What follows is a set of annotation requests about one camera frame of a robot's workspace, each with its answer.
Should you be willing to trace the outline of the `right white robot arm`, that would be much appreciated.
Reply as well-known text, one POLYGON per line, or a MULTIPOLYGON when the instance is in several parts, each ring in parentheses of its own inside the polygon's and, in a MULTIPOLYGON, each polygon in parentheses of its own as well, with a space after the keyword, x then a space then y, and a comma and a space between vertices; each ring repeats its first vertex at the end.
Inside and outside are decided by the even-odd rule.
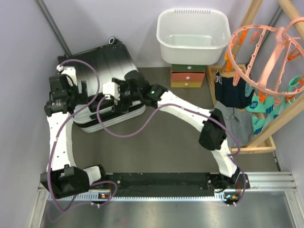
POLYGON ((126 112, 133 102, 139 101, 187 122, 199 131, 199 144, 211 151, 223 185, 233 188, 240 180, 245 180, 245 174, 236 165, 228 146, 228 137, 233 134, 225 126, 224 116, 219 109, 210 111, 195 106, 162 85, 150 84, 136 70, 128 72, 123 80, 112 78, 111 82, 113 89, 110 95, 114 97, 114 110, 126 112))

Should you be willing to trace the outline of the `white plastic basin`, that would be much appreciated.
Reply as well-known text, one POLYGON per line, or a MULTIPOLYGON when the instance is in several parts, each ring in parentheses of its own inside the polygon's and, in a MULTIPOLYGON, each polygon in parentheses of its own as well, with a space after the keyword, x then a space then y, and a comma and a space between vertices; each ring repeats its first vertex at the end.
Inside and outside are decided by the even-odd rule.
POLYGON ((231 37, 227 16, 216 9, 175 8, 157 20, 162 59, 173 65, 213 65, 231 37))

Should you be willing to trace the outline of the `black and white suitcase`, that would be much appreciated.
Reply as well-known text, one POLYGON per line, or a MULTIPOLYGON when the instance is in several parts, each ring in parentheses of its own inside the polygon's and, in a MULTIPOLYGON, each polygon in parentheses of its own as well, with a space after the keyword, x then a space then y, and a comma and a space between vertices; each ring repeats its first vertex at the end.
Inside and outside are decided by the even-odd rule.
POLYGON ((128 72, 137 68, 125 44, 116 37, 110 37, 108 43, 104 46, 72 56, 64 55, 58 57, 59 62, 67 59, 82 60, 96 70, 93 72, 87 66, 78 62, 70 62, 64 65, 65 67, 75 67, 79 90, 81 90, 81 81, 86 81, 89 100, 98 95, 89 107, 74 116, 74 124, 86 133, 99 131, 102 126, 98 122, 96 108, 99 100, 103 97, 102 85, 110 82, 112 78, 123 80, 128 72))

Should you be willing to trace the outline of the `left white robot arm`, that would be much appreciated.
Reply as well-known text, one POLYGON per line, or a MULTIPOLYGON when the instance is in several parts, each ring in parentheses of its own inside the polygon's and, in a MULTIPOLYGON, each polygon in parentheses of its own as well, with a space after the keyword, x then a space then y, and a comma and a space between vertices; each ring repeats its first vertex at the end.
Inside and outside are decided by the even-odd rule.
POLYGON ((41 184, 52 192, 55 199, 89 191, 95 185, 103 188, 108 177, 98 164, 80 169, 72 152, 73 114, 77 105, 88 103, 86 82, 77 84, 74 73, 61 73, 49 78, 49 100, 44 106, 50 130, 50 161, 41 184))

